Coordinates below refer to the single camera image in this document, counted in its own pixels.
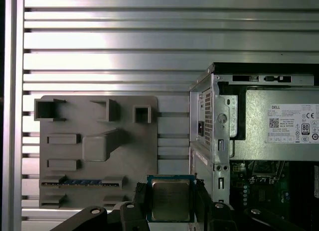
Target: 80 plus logo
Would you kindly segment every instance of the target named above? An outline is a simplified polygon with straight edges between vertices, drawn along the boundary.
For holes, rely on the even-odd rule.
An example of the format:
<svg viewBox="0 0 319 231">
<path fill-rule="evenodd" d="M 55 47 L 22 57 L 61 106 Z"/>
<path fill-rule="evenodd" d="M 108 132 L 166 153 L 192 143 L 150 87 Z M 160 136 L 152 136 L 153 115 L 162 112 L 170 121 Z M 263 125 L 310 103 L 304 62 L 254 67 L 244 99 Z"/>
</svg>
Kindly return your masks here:
<svg viewBox="0 0 319 231">
<path fill-rule="evenodd" d="M 310 124 L 308 123 L 301 124 L 301 134 L 310 135 Z"/>
</svg>

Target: aluminum slotted panel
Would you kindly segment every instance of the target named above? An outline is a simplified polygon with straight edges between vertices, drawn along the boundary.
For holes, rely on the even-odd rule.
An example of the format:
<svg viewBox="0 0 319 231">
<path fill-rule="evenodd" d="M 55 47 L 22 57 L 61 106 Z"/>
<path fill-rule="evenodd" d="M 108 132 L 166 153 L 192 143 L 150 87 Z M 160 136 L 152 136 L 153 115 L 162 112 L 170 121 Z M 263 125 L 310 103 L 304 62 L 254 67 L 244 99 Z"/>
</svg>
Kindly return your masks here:
<svg viewBox="0 0 319 231">
<path fill-rule="evenodd" d="M 189 84 L 212 62 L 317 63 L 318 3 L 7 0 L 2 230 L 50 230 L 77 212 L 38 209 L 34 99 L 157 96 L 159 172 L 186 173 Z"/>
</svg>

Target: qr code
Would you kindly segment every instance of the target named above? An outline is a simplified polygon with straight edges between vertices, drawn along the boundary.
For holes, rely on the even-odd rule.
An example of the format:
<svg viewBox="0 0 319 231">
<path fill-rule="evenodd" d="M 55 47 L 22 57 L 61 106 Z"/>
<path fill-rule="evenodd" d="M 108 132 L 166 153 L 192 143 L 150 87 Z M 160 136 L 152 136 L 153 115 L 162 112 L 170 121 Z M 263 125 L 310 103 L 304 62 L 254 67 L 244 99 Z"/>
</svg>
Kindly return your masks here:
<svg viewBox="0 0 319 231">
<path fill-rule="evenodd" d="M 270 128 L 279 128 L 279 118 L 269 118 Z"/>
</svg>

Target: power supply unit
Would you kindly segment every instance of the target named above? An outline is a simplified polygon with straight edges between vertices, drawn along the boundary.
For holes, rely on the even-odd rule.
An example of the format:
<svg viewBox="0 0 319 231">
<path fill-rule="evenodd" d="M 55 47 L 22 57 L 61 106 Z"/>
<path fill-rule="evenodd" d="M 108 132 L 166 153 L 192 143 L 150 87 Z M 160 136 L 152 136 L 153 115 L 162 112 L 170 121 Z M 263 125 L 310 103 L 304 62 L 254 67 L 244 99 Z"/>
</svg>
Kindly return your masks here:
<svg viewBox="0 0 319 231">
<path fill-rule="evenodd" d="M 190 174 L 214 202 L 239 213 L 259 206 L 318 230 L 318 71 L 213 63 L 190 87 Z"/>
</svg>

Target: gray plastic board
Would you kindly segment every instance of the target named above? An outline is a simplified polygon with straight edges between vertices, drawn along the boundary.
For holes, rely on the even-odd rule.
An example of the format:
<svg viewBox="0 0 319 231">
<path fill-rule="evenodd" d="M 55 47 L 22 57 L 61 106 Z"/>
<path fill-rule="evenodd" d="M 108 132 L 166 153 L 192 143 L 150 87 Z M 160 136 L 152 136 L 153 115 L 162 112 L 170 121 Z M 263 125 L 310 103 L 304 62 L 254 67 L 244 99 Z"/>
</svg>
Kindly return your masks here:
<svg viewBox="0 0 319 231">
<path fill-rule="evenodd" d="M 44 96 L 36 100 L 40 206 L 112 206 L 132 199 L 136 183 L 157 174 L 157 111 L 153 96 Z M 85 185 L 79 181 L 66 185 L 66 180 L 82 180 Z M 102 180 L 108 186 L 87 186 L 89 180 Z"/>
</svg>

